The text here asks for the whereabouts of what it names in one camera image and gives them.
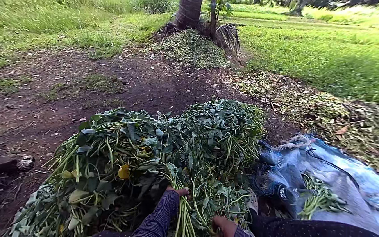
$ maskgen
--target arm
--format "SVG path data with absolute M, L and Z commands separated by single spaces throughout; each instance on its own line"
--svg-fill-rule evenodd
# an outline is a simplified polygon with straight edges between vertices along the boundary
M 166 237 L 171 218 L 178 212 L 179 197 L 188 194 L 186 189 L 168 187 L 152 214 L 148 215 L 133 237 Z
M 239 226 L 234 222 L 220 216 L 213 217 L 213 230 L 216 231 L 220 227 L 224 237 L 249 237 Z

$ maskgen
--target striped sleeve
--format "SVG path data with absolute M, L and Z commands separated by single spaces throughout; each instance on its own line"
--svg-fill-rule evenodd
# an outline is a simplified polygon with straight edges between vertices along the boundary
M 166 190 L 152 214 L 148 215 L 134 237 L 166 237 L 171 218 L 178 212 L 179 195 L 176 191 Z
M 238 226 L 233 237 L 250 237 L 250 235 Z

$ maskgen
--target dirt ground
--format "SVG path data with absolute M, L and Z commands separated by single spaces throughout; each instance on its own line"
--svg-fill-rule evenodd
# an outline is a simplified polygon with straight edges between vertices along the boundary
M 29 195 L 48 176 L 42 167 L 57 145 L 77 132 L 84 119 L 97 112 L 123 106 L 130 110 L 157 111 L 174 115 L 189 105 L 213 98 L 236 99 L 265 109 L 267 139 L 276 145 L 301 130 L 282 119 L 260 100 L 238 94 L 224 75 L 229 69 L 198 70 L 168 62 L 159 56 L 124 51 L 111 59 L 89 60 L 84 52 L 71 49 L 24 53 L 15 66 L 0 70 L 0 78 L 26 76 L 33 81 L 13 94 L 0 92 L 0 157 L 32 155 L 34 167 L 18 172 L 14 166 L 0 166 L 0 234 Z M 122 93 L 80 91 L 60 94 L 48 101 L 57 83 L 74 84 L 88 75 L 100 74 L 119 80 Z

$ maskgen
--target palm frond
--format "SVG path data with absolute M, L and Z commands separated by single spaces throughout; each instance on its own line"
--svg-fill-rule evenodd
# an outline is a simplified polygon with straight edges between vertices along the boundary
M 241 51 L 238 34 L 239 30 L 236 28 L 236 24 L 221 25 L 216 31 L 222 36 L 224 44 L 226 44 L 228 48 L 236 53 Z

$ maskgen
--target lawn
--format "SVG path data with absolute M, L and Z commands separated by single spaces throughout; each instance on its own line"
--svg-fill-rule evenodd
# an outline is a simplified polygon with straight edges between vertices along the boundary
M 138 0 L 0 0 L 0 67 L 16 52 L 52 46 L 112 56 L 131 41 L 146 41 L 170 18 L 142 10 Z
M 345 13 L 344 24 L 287 17 L 283 8 L 232 4 L 240 39 L 253 58 L 247 70 L 266 70 L 302 79 L 337 96 L 379 103 L 379 27 L 370 13 L 306 9 L 316 16 Z

